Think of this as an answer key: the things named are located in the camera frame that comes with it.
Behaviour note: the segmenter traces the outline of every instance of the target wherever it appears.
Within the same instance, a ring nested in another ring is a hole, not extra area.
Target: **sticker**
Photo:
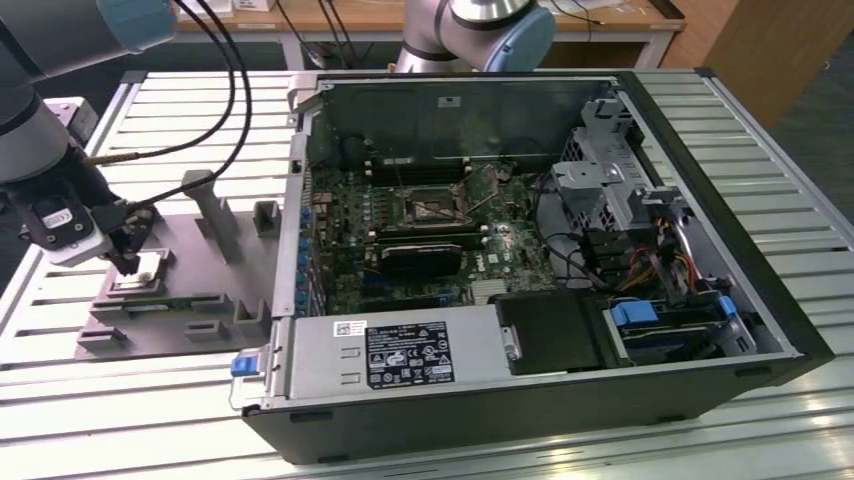
[[[165,312],[169,310],[169,307],[165,305],[137,305],[134,307],[124,307],[124,311],[129,313],[138,312]]]
[[[50,230],[70,223],[73,219],[74,216],[70,214],[70,210],[62,208],[58,212],[53,212],[52,214],[41,217],[41,223],[44,227]]]
[[[237,30],[272,30],[276,28],[274,23],[238,23]]]
[[[364,335],[364,328],[368,326],[368,322],[364,320],[356,320],[352,322],[334,322],[332,325],[333,337],[360,337]]]
[[[439,97],[439,108],[457,108],[461,104],[461,97]]]
[[[368,386],[373,390],[453,381],[444,322],[371,327],[365,350]]]

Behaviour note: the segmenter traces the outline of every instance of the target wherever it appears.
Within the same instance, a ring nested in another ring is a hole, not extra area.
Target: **metal bracket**
[[[288,106],[290,114],[305,113],[321,102],[320,89],[317,88],[317,74],[302,72],[290,77],[290,89],[288,90]]]

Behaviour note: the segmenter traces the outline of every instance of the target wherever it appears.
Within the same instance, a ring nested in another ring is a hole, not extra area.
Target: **black plastic cover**
[[[499,323],[515,328],[521,351],[520,358],[509,362],[513,375],[621,366],[601,300],[595,293],[564,290],[495,297]]]

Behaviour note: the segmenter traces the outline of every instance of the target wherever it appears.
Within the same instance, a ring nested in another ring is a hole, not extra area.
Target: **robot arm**
[[[61,7],[53,14],[56,0],[0,0],[0,195],[24,222],[20,237],[52,263],[100,256],[132,274],[156,210],[128,212],[32,84],[168,41],[170,2],[62,0]],[[535,0],[411,0],[405,20],[399,72],[464,64],[531,70],[553,36]]]
[[[396,72],[533,70],[553,32],[536,0],[409,0]]]
[[[0,0],[0,193],[24,222],[21,238],[48,260],[73,266],[102,256],[121,273],[156,212],[128,220],[97,168],[32,83],[172,38],[168,0]]]

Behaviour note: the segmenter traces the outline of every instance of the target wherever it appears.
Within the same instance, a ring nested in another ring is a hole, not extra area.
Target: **wooden desk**
[[[305,41],[332,41],[316,1],[281,0],[281,5]],[[336,0],[334,5],[353,42],[401,41],[403,0]],[[665,19],[648,0],[629,0],[620,7],[591,10],[589,18],[604,23],[591,25],[592,35],[588,34],[587,22],[555,15],[555,42],[583,43],[589,40],[596,43],[641,43],[643,49],[635,64],[637,68],[657,67],[673,33],[684,28],[684,21]],[[288,69],[305,68],[296,36],[274,7],[270,12],[234,11],[234,16],[222,19],[222,23],[234,32],[236,41],[280,43]],[[178,22],[178,31],[178,42],[208,41],[198,26],[189,20]]]
[[[672,1],[688,26],[661,66],[709,67],[771,128],[854,29],[854,1]]]

